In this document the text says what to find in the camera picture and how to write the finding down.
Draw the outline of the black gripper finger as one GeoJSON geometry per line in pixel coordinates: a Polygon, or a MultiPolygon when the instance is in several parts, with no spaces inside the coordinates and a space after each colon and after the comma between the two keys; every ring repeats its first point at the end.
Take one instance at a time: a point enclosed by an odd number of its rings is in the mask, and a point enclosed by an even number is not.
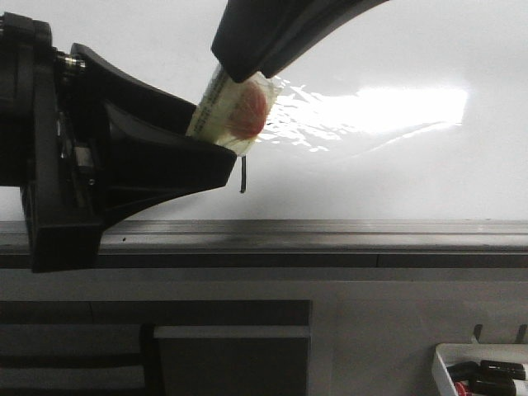
{"type": "Polygon", "coordinates": [[[338,27],[382,0],[229,1],[211,45],[235,82],[277,75],[338,27]]]}
{"type": "Polygon", "coordinates": [[[85,69],[73,80],[69,114],[76,138],[91,150],[90,192],[106,227],[226,185],[236,155],[186,135],[195,105],[132,78],[86,45],[71,52],[85,69]]]}

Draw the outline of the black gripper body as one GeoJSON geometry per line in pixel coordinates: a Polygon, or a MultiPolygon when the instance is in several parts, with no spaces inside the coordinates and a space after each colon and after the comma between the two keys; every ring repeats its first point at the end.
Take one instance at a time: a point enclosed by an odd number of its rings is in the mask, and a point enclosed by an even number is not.
{"type": "Polygon", "coordinates": [[[36,273],[93,267],[101,221],[80,204],[75,162],[64,153],[70,128],[57,78],[66,63],[50,25],[1,16],[1,184],[17,186],[36,273]]]}

